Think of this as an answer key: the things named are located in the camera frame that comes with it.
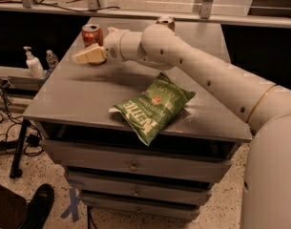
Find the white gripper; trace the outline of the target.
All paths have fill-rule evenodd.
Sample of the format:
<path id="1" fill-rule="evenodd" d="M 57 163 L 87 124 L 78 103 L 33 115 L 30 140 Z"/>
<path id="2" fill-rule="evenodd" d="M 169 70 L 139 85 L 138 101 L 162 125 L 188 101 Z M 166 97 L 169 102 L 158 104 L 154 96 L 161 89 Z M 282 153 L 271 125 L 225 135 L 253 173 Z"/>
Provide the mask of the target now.
<path id="1" fill-rule="evenodd" d="M 84 50 L 75 53 L 72 60 L 76 64 L 99 65 L 106 61 L 107 56 L 115 61 L 127 61 L 125 55 L 127 48 L 127 36 L 129 30 L 119 30 L 115 27 L 108 27 L 108 35 L 104 38 L 104 47 L 92 44 Z"/>

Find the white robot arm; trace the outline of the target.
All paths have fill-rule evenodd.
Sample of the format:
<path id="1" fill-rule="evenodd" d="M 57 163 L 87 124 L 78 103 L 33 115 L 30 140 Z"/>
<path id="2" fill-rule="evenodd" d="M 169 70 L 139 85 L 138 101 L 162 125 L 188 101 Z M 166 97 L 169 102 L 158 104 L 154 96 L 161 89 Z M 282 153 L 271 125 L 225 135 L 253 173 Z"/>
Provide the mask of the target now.
<path id="1" fill-rule="evenodd" d="M 256 134 L 246 162 L 240 229 L 291 229 L 291 90 L 190 46 L 161 24 L 142 32 L 109 28 L 102 47 L 91 45 L 73 61 L 106 58 L 160 70 L 176 66 L 247 123 Z"/>

